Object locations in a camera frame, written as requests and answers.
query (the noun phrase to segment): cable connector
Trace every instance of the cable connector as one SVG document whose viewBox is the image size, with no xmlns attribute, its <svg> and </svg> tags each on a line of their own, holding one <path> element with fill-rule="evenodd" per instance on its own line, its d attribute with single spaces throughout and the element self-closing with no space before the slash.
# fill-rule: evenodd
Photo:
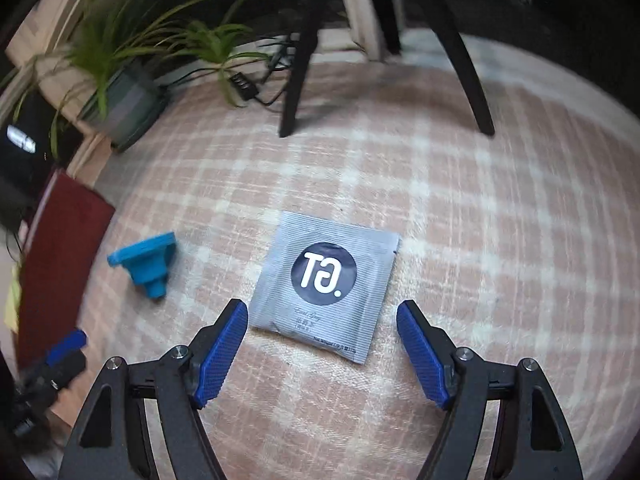
<svg viewBox="0 0 640 480">
<path fill-rule="evenodd" d="M 243 101 L 249 101 L 254 99 L 258 95 L 258 87 L 242 72 L 235 72 L 230 78 L 229 82 L 238 92 L 238 95 Z"/>
</svg>

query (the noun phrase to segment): pink checkered carpet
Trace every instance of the pink checkered carpet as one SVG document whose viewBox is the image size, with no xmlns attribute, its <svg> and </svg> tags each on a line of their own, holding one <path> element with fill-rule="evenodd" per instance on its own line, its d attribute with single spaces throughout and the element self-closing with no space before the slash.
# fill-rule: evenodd
<svg viewBox="0 0 640 480">
<path fill-rule="evenodd" d="M 561 104 L 485 88 L 495 139 L 438 70 L 315 66 L 288 139 L 277 113 L 230 109 L 214 84 L 178 94 L 97 183 L 117 211 L 82 313 L 88 372 L 61 410 L 74 419 L 109 356 L 157 358 L 230 298 L 248 303 L 288 210 L 398 232 L 401 245 L 365 365 L 248 331 L 202 412 L 230 479 L 416 477 L 444 414 L 396 332 L 407 298 L 485 359 L 535 357 L 585 478 L 606 478 L 640 427 L 640 155 Z M 106 255 L 170 230 L 177 260 L 153 303 Z M 471 479 L 484 478 L 496 416 L 491 403 Z"/>
</svg>

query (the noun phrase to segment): gt logo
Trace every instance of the gt logo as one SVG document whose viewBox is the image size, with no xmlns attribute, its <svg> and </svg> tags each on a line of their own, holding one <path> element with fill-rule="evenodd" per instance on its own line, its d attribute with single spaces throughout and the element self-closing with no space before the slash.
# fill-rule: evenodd
<svg viewBox="0 0 640 480">
<path fill-rule="evenodd" d="M 356 262 L 349 252 L 328 242 L 313 244 L 291 267 L 291 285 L 308 303 L 329 305 L 350 293 L 356 282 Z"/>
<path fill-rule="evenodd" d="M 323 294 L 328 294 L 329 292 L 333 292 L 336 298 L 340 298 L 342 293 L 339 290 L 335 290 L 335 286 L 338 284 L 338 279 L 340 278 L 340 271 L 342 270 L 342 264 L 336 260 L 335 258 L 325 258 L 322 254 L 315 253 L 305 253 L 305 258 L 308 260 L 306 264 L 305 273 L 302 276 L 302 281 L 300 282 L 300 286 L 302 288 L 306 288 L 309 284 L 309 280 L 311 279 L 311 273 L 314 271 L 314 266 L 316 262 L 320 262 L 320 267 L 326 267 L 327 265 L 334 266 L 333 272 L 326 272 L 326 270 L 318 270 L 316 272 L 316 278 L 314 280 L 314 287 L 318 292 L 322 292 Z M 322 280 L 325 278 L 329 278 L 329 283 L 327 285 L 322 284 Z"/>
</svg>

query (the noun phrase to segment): gray flower pot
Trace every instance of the gray flower pot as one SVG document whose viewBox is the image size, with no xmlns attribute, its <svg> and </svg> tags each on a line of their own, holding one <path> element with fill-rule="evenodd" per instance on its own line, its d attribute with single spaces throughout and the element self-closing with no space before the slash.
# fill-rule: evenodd
<svg viewBox="0 0 640 480">
<path fill-rule="evenodd" d="M 122 153 L 156 122 L 167 101 L 167 92 L 158 87 L 138 62 L 132 62 L 109 81 L 107 116 L 100 117 L 94 94 L 82 108 L 80 119 L 108 136 L 111 147 Z"/>
</svg>

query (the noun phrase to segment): blue handle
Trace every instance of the blue handle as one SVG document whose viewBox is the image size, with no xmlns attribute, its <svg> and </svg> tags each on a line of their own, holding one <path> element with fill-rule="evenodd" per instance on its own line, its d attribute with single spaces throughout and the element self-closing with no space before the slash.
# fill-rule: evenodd
<svg viewBox="0 0 640 480">
<path fill-rule="evenodd" d="M 45 362 L 49 367 L 55 366 L 57 363 L 62 361 L 67 354 L 74 350 L 79 350 L 85 345 L 86 334 L 79 328 L 76 328 L 71 334 L 60 341 L 60 343 L 49 350 Z"/>
<path fill-rule="evenodd" d="M 444 367 L 404 303 L 398 306 L 396 325 L 424 395 L 445 409 L 450 397 L 445 387 Z"/>
</svg>

